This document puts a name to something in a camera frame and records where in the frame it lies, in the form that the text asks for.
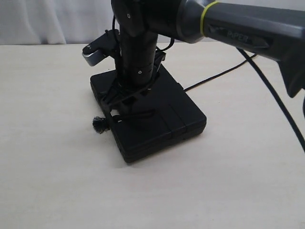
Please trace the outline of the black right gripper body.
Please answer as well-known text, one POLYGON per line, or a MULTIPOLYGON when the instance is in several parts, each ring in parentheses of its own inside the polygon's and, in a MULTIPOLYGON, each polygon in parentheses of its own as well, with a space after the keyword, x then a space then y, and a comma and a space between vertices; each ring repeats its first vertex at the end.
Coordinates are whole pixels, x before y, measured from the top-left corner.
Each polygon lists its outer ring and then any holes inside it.
POLYGON ((145 85, 136 86, 132 84, 131 80, 120 77, 116 71, 111 72, 114 75, 114 80, 110 87, 101 93, 101 109, 106 118, 111 117, 112 109, 118 110, 121 105, 123 108, 131 109, 137 100, 149 93, 160 77, 159 69, 165 57, 166 53, 164 52, 156 53, 153 67, 150 71, 152 77, 145 85))

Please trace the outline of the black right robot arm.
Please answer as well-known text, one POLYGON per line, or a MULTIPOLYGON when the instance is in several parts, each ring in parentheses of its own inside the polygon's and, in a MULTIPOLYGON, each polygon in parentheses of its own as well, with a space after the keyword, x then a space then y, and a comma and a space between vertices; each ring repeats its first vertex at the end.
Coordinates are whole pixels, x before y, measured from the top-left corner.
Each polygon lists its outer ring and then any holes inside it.
POLYGON ((305 13, 214 0, 113 0, 120 25, 120 77, 142 89, 152 79, 158 35, 186 43, 211 38, 278 63, 290 97, 305 87, 305 13))

